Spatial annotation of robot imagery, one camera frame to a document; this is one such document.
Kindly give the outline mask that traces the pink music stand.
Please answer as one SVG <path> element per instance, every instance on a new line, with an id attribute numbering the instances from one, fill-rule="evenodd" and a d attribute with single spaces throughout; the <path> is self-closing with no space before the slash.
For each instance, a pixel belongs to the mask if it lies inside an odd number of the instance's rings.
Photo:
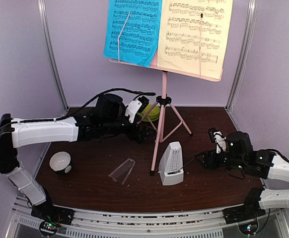
<path id="1" fill-rule="evenodd" d="M 162 72 L 162 93 L 160 96 L 157 96 L 156 102 L 152 105 L 152 107 L 148 110 L 147 113 L 144 114 L 142 119 L 148 116 L 149 112 L 153 110 L 155 106 L 158 104 L 160 105 L 160 114 L 159 114 L 159 120 L 158 120 L 158 126 L 156 129 L 156 139 L 155 139 L 155 146 L 153 151 L 153 158 L 150 168 L 150 175 L 153 176 L 155 174 L 155 165 L 156 165 L 156 159 L 157 159 L 157 153 L 158 153 L 158 147 L 159 144 L 164 142 L 168 137 L 170 137 L 180 126 L 184 126 L 187 132 L 189 133 L 189 136 L 193 136 L 192 131 L 186 124 L 185 120 L 182 118 L 176 107 L 172 104 L 172 100 L 170 97 L 167 96 L 167 77 L 168 72 L 177 73 L 181 75 L 186 75 L 190 77 L 200 78 L 208 81 L 215 82 L 215 79 L 206 77 L 206 76 L 200 76 L 193 73 L 187 73 L 182 72 L 179 70 L 174 69 L 167 69 L 165 67 L 160 67 L 157 65 L 157 55 L 155 55 L 149 65 L 149 68 L 160 70 Z M 169 105 L 173 112 L 176 114 L 176 116 L 179 118 L 180 122 L 175 126 L 174 129 L 172 129 L 166 136 L 164 136 L 164 123 L 165 123 L 165 112 L 166 112 L 166 106 Z"/>

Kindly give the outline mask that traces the grey metronome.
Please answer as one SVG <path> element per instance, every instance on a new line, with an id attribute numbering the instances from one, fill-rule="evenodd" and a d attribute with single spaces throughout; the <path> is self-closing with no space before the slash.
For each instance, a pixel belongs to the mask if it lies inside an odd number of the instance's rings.
<path id="1" fill-rule="evenodd" d="M 183 155 L 179 141 L 168 144 L 159 162 L 158 173 L 163 186 L 171 186 L 183 182 Z"/>

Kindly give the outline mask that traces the clear metronome front cover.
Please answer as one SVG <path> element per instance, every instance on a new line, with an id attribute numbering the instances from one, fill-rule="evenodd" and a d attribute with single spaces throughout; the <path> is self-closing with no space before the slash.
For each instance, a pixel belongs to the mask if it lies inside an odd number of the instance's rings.
<path id="1" fill-rule="evenodd" d="M 114 171 L 112 171 L 108 177 L 110 177 L 113 181 L 124 185 L 131 171 L 133 170 L 135 163 L 135 160 L 128 158 Z"/>

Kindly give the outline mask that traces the blue sheet music paper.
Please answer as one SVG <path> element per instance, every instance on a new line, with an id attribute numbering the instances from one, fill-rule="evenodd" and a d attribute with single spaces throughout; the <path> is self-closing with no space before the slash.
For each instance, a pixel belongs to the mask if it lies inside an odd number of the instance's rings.
<path id="1" fill-rule="evenodd" d="M 103 56 L 148 67 L 156 53 L 161 0 L 111 0 Z"/>

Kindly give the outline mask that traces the yellow paper sheet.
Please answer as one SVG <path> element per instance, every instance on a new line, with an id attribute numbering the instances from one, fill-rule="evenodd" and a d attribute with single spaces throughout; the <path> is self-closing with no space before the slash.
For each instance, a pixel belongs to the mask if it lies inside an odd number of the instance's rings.
<path id="1" fill-rule="evenodd" d="M 220 81 L 232 9 L 231 0 L 164 0 L 157 66 Z"/>

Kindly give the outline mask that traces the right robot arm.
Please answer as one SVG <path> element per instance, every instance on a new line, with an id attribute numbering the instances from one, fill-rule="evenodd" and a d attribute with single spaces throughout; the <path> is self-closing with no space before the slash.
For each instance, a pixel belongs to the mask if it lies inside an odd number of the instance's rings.
<path id="1" fill-rule="evenodd" d="M 204 169 L 223 167 L 228 171 L 239 170 L 243 176 L 289 182 L 289 159 L 278 150 L 255 151 L 248 133 L 242 131 L 223 136 L 211 128 L 208 134 L 216 148 L 194 156 Z M 270 208 L 289 208 L 289 189 L 251 189 L 240 208 L 240 215 L 250 219 L 259 210 Z"/>

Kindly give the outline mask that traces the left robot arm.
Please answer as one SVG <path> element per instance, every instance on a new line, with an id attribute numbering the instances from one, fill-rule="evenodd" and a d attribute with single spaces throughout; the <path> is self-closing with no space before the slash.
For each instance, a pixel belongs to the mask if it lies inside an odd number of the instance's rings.
<path id="1" fill-rule="evenodd" d="M 148 104 L 147 97 L 138 95 L 126 106 L 120 96 L 107 93 L 99 96 L 95 108 L 85 114 L 75 112 L 51 119 L 12 119 L 10 114 L 4 114 L 0 119 L 0 174 L 6 175 L 27 196 L 41 216 L 52 220 L 57 209 L 47 190 L 18 161 L 17 149 L 48 142 L 103 140 L 120 134 L 141 144 L 148 128 L 139 126 L 138 114 Z"/>

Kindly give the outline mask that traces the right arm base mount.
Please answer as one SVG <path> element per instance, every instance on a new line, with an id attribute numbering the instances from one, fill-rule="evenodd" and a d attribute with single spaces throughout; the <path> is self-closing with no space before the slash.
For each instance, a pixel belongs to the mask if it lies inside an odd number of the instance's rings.
<path id="1" fill-rule="evenodd" d="M 258 218 L 266 214 L 261 208 L 246 205 L 226 208 L 222 212 L 227 225 L 237 223 L 238 230 L 248 237 L 259 232 Z"/>

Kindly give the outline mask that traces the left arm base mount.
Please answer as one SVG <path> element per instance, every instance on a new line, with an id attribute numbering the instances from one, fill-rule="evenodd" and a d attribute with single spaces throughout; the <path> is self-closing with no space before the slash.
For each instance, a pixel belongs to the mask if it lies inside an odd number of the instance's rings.
<path id="1" fill-rule="evenodd" d="M 54 236 L 63 225 L 71 225 L 74 210 L 55 206 L 51 215 L 40 214 L 37 208 L 32 208 L 31 216 L 40 218 L 39 232 L 45 237 Z"/>

